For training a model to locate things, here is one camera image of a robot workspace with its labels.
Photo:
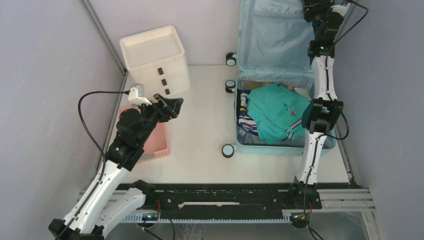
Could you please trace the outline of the light blue ribbed suitcase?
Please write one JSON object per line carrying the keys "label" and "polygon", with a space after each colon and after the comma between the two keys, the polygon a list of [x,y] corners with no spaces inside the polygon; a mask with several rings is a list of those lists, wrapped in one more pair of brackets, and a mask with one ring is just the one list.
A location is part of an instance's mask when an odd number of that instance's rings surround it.
{"label": "light blue ribbed suitcase", "polygon": [[[225,83],[225,90],[234,93],[236,143],[225,144],[221,153],[231,158],[235,152],[255,155],[300,155],[305,136],[296,140],[280,140],[273,144],[245,132],[238,124],[239,90],[253,90],[277,84],[304,96],[314,97],[314,73],[308,57],[314,30],[304,18],[302,0],[244,0],[241,3],[237,52],[226,55],[228,66],[237,66],[240,73]],[[321,155],[336,146],[334,131],[330,132]]]}

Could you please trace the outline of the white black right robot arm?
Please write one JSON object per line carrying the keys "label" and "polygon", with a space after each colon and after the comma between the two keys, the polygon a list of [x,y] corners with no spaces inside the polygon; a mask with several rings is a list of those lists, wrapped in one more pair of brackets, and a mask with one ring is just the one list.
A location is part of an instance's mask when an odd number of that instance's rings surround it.
{"label": "white black right robot arm", "polygon": [[319,199],[317,173],[321,153],[344,108],[336,95],[333,65],[336,36],[349,6],[333,0],[302,1],[304,19],[312,24],[314,34],[307,53],[314,74],[314,97],[302,115],[305,144],[301,169],[289,189],[289,203],[295,208]]}

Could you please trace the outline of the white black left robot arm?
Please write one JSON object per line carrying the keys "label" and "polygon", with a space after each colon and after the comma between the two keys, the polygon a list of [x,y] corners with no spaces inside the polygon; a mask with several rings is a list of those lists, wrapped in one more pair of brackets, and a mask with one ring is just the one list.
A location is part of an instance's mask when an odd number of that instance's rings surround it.
{"label": "white black left robot arm", "polygon": [[179,116],[183,98],[154,94],[153,103],[140,103],[122,111],[117,132],[104,155],[100,171],[73,209],[48,226],[56,240],[104,240],[131,212],[156,203],[153,186],[143,180],[132,184],[116,202],[107,205],[116,188],[145,152],[145,144],[158,124]]}

